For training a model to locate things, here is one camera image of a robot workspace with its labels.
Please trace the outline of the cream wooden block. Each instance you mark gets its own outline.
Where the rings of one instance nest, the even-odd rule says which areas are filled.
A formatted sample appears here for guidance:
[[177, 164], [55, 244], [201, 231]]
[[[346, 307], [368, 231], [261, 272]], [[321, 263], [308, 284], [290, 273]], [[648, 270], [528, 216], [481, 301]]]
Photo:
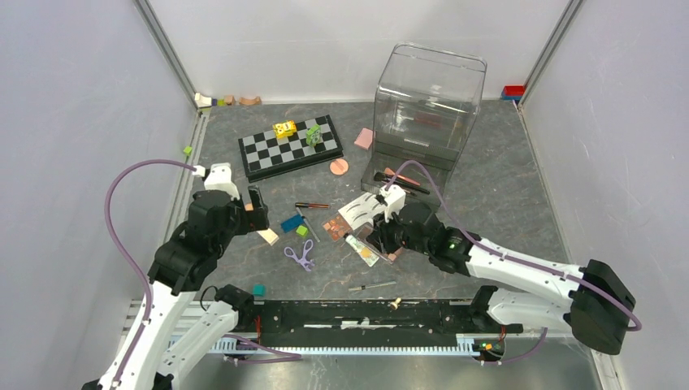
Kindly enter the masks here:
[[279, 240], [279, 236], [270, 228], [257, 231], [257, 234], [270, 246]]

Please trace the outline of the blue block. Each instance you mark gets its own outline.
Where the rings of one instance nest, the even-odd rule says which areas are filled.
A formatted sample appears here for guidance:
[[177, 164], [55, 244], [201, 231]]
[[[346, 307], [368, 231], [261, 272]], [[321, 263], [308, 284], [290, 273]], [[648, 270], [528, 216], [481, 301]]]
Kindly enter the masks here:
[[304, 222], [304, 219], [301, 215], [295, 214], [289, 219], [284, 220], [280, 224], [280, 228], [284, 233], [292, 232], [296, 230], [300, 225], [302, 225]]

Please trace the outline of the grey pencil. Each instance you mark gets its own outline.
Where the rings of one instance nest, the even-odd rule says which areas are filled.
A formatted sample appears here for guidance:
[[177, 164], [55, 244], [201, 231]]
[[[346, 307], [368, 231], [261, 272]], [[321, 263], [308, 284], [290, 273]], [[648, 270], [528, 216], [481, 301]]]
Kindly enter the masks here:
[[310, 221], [307, 219], [307, 217], [303, 214], [303, 212], [301, 211], [301, 208], [300, 208], [300, 207], [297, 207], [297, 213], [301, 216], [301, 218], [302, 218], [302, 220], [303, 220], [303, 223], [304, 223], [304, 224], [306, 225], [306, 227], [309, 229], [309, 232], [311, 233], [311, 235], [313, 236], [313, 238], [315, 239], [315, 241], [316, 241], [317, 243], [319, 243], [319, 242], [320, 242], [320, 239], [319, 239], [319, 237], [318, 237], [316, 231], [315, 231], [314, 228], [312, 227], [312, 225], [311, 225]]

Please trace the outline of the small clear eyeshadow palette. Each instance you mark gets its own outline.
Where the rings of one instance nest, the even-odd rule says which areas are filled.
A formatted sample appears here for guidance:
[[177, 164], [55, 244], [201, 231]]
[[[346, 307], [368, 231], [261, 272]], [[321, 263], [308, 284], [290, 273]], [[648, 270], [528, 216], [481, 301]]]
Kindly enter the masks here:
[[338, 241], [353, 231], [341, 214], [336, 214], [327, 220], [323, 224], [323, 229], [332, 241]]

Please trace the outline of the pink pencil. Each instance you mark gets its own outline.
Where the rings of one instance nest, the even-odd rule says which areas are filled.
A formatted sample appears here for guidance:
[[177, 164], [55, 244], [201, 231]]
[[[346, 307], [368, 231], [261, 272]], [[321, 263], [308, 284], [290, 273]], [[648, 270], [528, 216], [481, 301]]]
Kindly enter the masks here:
[[[393, 171], [393, 170], [392, 170], [391, 168], [389, 168], [389, 167], [386, 167], [386, 168], [383, 170], [383, 173], [384, 173], [385, 175], [387, 175], [387, 176], [394, 176], [394, 175], [395, 175], [395, 171]], [[416, 186], [420, 186], [420, 185], [421, 185], [418, 181], [413, 180], [413, 179], [410, 179], [409, 177], [406, 177], [406, 176], [404, 176], [404, 175], [398, 175], [398, 176], [397, 176], [397, 179], [400, 180], [400, 181], [406, 182], [406, 183], [408, 183], [408, 184], [412, 184], [412, 185], [416, 185]]]

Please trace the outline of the peach powder puff brush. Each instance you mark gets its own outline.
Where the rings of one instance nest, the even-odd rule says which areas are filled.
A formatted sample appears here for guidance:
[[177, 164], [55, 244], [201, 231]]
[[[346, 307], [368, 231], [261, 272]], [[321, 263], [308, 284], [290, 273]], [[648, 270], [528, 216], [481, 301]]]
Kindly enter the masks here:
[[342, 176], [349, 170], [349, 163], [343, 158], [337, 158], [330, 162], [330, 172], [336, 176]]

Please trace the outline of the clear acrylic makeup organizer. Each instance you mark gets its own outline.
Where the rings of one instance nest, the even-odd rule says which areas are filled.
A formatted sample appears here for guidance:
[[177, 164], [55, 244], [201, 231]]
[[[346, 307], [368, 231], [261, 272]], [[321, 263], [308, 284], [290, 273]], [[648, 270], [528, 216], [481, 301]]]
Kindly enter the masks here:
[[374, 132], [362, 190], [386, 167], [418, 181], [429, 195], [408, 192], [409, 202], [438, 209], [477, 119], [487, 62], [429, 46], [395, 45], [375, 91]]

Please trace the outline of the black makeup brush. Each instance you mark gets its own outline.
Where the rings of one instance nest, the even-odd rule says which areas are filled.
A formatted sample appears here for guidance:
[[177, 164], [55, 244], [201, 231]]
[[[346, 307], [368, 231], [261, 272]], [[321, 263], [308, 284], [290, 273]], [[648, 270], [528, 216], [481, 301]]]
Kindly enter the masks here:
[[382, 183], [387, 183], [387, 182], [392, 182], [394, 185], [397, 185], [404, 189], [407, 192], [412, 192], [412, 193], [420, 193], [424, 195], [429, 195], [430, 191], [424, 187], [408, 184], [406, 182], [400, 181], [397, 179], [397, 177], [385, 175], [383, 172], [377, 171], [374, 174], [374, 180]]

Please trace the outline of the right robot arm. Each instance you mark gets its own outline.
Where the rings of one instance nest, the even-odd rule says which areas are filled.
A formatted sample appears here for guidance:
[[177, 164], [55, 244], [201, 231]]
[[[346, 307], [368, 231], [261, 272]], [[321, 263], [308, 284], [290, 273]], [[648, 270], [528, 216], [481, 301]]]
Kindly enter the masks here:
[[378, 213], [372, 223], [366, 240], [384, 254], [408, 249], [449, 274], [509, 285], [509, 291], [483, 286], [476, 294], [469, 319], [481, 332], [498, 324], [570, 330], [590, 349], [618, 355], [627, 332], [639, 330], [631, 318], [636, 300], [605, 262], [577, 266], [515, 252], [445, 226], [423, 203]]

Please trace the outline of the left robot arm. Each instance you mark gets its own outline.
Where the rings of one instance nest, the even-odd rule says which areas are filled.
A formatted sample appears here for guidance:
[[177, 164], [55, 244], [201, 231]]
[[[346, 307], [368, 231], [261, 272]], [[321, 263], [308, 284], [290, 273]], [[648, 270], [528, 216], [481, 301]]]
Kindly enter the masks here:
[[228, 299], [212, 304], [175, 343], [172, 333], [185, 309], [215, 271], [232, 238], [269, 226], [260, 189], [248, 187], [252, 210], [242, 198], [213, 189], [193, 194], [187, 219], [154, 254], [144, 299], [123, 348], [99, 379], [85, 389], [178, 389], [210, 347], [232, 329], [245, 331], [255, 320], [253, 297], [227, 286]]

